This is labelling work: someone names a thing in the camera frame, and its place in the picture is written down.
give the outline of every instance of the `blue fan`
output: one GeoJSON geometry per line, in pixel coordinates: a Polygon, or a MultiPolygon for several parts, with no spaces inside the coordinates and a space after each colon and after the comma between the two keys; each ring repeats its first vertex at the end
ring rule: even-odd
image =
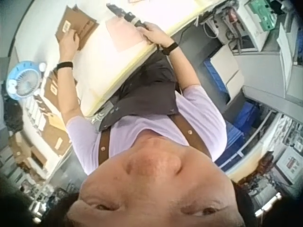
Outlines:
{"type": "Polygon", "coordinates": [[[33,95],[40,83],[39,65],[32,61],[22,61],[9,73],[6,90],[12,99],[20,100],[33,95]]]}

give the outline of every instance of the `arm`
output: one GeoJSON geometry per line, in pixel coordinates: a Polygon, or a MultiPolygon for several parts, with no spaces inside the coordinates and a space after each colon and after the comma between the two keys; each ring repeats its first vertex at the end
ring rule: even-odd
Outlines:
{"type": "MultiPolygon", "coordinates": [[[[143,27],[138,28],[138,30],[150,41],[159,44],[162,47],[169,47],[174,43],[174,40],[163,32],[158,26],[148,22],[145,23],[148,30],[143,27]]],[[[169,59],[182,90],[191,85],[201,85],[193,66],[190,64],[180,47],[176,48],[170,53],[169,59]]]]}
{"type": "MultiPolygon", "coordinates": [[[[79,37],[74,30],[69,30],[65,33],[59,43],[59,47],[59,62],[72,61],[79,47],[79,37]]],[[[62,68],[58,70],[58,102],[65,125],[75,116],[83,117],[78,103],[72,68],[62,68]]]]}

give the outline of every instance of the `black wristwatch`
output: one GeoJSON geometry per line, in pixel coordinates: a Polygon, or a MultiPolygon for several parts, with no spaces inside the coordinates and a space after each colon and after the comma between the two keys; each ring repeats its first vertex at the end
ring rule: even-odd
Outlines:
{"type": "Polygon", "coordinates": [[[164,48],[164,47],[163,47],[163,50],[162,50],[161,52],[162,52],[164,55],[169,56],[170,53],[171,53],[173,50],[175,50],[178,46],[179,46],[179,45],[178,45],[176,42],[174,42],[172,45],[170,45],[170,46],[167,47],[167,48],[164,48]]]}
{"type": "Polygon", "coordinates": [[[73,68],[74,65],[71,61],[65,61],[57,64],[57,71],[62,68],[73,68]]]}

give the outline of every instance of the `black hair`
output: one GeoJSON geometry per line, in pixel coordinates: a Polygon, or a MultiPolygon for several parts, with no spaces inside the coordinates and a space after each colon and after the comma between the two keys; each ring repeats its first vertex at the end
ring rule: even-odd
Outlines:
{"type": "MultiPolygon", "coordinates": [[[[235,182],[232,182],[239,213],[241,214],[246,227],[257,227],[258,220],[255,216],[254,205],[247,192],[242,189],[235,182]]],[[[72,204],[78,199],[79,194],[70,194],[61,199],[51,210],[47,213],[45,218],[40,223],[40,227],[72,227],[73,223],[67,219],[66,214],[72,204]]]]}

